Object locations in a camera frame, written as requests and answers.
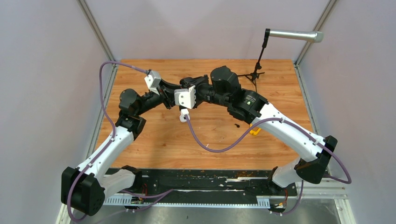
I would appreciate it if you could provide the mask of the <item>white earbud charging case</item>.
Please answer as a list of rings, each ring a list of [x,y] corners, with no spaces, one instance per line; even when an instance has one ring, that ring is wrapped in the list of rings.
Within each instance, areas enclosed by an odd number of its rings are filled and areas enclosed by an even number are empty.
[[[180,116],[179,116],[179,120],[180,120],[180,122],[182,122],[182,123],[186,123],[187,120],[190,120],[190,119],[191,119],[191,118],[190,118],[190,115],[188,115],[188,114],[180,115]]]

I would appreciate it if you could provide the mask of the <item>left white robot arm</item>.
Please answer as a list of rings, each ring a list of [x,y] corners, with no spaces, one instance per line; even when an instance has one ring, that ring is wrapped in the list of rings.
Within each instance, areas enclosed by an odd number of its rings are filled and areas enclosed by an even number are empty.
[[[125,189],[132,193],[142,189],[142,171],[137,168],[125,165],[112,175],[105,174],[142,132],[146,120],[141,115],[161,104],[171,109],[175,106],[174,92],[181,88],[179,84],[161,80],[142,96],[133,89],[121,92],[119,117],[110,123],[113,129],[110,135],[88,159],[76,168],[67,167],[62,173],[61,201],[67,205],[72,221],[82,221],[74,217],[73,210],[93,216],[112,195]]]

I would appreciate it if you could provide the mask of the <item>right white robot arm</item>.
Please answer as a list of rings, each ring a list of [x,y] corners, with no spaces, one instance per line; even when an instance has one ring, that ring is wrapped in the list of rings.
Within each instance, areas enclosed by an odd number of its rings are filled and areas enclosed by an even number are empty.
[[[326,169],[338,143],[331,135],[323,137],[311,133],[276,109],[255,91],[243,89],[238,75],[228,67],[215,68],[210,75],[180,81],[175,91],[176,105],[182,106],[180,120],[188,122],[186,109],[207,102],[227,108],[235,119],[252,128],[265,130],[292,148],[299,157],[282,167],[275,167],[267,181],[267,190],[273,195],[300,180],[319,184],[326,177]]]

